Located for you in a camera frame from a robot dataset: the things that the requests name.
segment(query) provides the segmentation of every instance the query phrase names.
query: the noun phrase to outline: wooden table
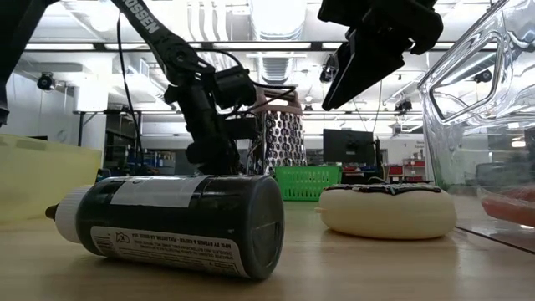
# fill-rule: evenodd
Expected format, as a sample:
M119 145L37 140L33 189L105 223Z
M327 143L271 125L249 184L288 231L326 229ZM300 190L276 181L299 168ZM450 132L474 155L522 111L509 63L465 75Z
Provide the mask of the wooden table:
M283 255L262 283L103 259L44 219L3 225L0 299L535 299L533 255L460 231L421 242L348 237L327 230L314 206L287 203Z

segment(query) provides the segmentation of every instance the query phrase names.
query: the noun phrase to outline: black cable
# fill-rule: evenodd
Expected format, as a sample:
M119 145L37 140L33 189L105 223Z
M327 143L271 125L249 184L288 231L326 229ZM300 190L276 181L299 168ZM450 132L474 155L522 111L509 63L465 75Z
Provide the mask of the black cable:
M229 52L227 52L225 50L203 49L203 48L194 48L194 50L197 51L197 52L213 52L213 53L217 53L217 54L226 55L227 57L231 58L238 66L243 68L242 62L240 62L240 60L237 59L237 57L234 54L231 54L231 53L229 53ZM292 91L295 90L295 87L294 86L290 86L290 85L260 84L260 83L255 82L254 80L252 80L252 83L254 85L256 85L257 87L267 88L267 89L293 89Z
M375 131L375 125L377 125L377 117L379 117L379 110L381 109L381 95L383 94L383 81L381 80L381 84L379 86L379 105L377 105L377 112L375 113L375 121L374 121L374 129L371 131L372 133Z
M371 176L371 177L368 179L368 182L370 182L371 180L377 180L377 181L380 181L380 182L383 183L383 184L388 184L385 180L379 178L378 176Z
M238 114L238 111L240 110L241 107L242 107L242 105L236 105L236 106L234 107L234 109L232 109L232 112L227 113L227 114L223 114L223 115L222 115L223 119L227 119L227 118L230 117L230 116L237 115L237 114Z
M357 103L355 103L354 99L353 99L353 105L354 105L354 110L356 110L357 114L359 115L360 121L362 121L362 125L364 126L364 130L368 131L368 128L366 127L366 123L362 119L362 115L360 114L359 108L357 107Z
M260 119L260 116L257 113L254 112L239 112L238 115L241 118L246 118L248 115L253 115L255 119L255 131L257 132L257 135L262 135L262 120Z
M260 108L260 107L262 107L262 106L264 106L264 105L269 104L270 102L272 102L272 101L274 101L274 100L281 99L282 97L284 97L284 96L286 96L286 95L292 93L293 91L295 91L295 87L293 87L293 89L290 89L290 90L288 90L288 91L286 91L286 92L284 92L284 93L281 93L281 94L279 94L279 95L273 97L272 99L266 101L265 103L262 103L262 104L259 104L259 105L254 105L254 106L249 107L249 109L247 109L246 112L251 112L251 111L253 111L253 110L255 110L255 109L258 109L258 108Z
M234 54L231 54L225 50L220 50L220 49L203 49L203 48L194 48L193 50L197 51L197 52L213 52L213 53L217 53L217 54L223 54L223 55L226 55L227 57L231 58L234 62L236 62L236 64L240 67L243 68L243 65L242 65L242 62L240 62L239 59L237 59L237 57L234 55Z
M128 89L128 84L126 83L126 70L125 70L125 57L123 55L123 46L121 42L121 36L120 36L120 15L117 19L117 45L119 46L119 58L120 58L120 68L123 71L123 84L125 85L125 94L126 99L128 100L128 107L130 110L130 114L132 115L132 120L134 120L134 127L135 127L135 138L137 140L137 149L136 155L135 155L135 164L138 164L138 158L141 160L141 167L145 164L145 159L143 158L143 147L141 146L141 133L140 133L140 126L137 123L137 119L135 118L135 112L134 112L134 106L132 105L132 99L130 97L130 90Z

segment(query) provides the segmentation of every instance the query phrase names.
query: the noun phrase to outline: bottle label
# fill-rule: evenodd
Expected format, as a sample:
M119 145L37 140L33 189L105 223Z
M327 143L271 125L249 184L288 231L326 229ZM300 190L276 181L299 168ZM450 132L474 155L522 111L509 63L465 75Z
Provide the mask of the bottle label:
M249 277L229 239L100 226L91 228L91 237L107 257Z
M114 194L112 205L190 206L195 189L209 176L134 176Z

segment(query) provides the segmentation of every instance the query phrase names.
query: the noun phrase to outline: transparent container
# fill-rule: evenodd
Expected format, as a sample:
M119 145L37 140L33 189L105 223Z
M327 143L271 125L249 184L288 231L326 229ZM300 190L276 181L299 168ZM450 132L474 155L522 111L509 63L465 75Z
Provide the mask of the transparent container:
M419 84L457 226L535 251L535 2L500 1Z

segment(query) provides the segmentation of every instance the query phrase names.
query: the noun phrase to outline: red object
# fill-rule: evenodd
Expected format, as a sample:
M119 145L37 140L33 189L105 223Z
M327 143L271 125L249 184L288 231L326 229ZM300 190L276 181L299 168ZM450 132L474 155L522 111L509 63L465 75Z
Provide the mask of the red object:
M414 160L414 161L408 161L408 162L405 164L405 166L418 166L418 167L423 167L423 166L425 166L425 161L422 161L422 160L420 160L420 161L416 161L416 160Z
M423 176L407 176L407 181L423 181Z
M356 171L357 166L344 166L344 172L346 171Z
M523 186L499 194L481 192L485 212L497 219L535 227L535 186Z
M403 166L389 166L388 176L403 176Z

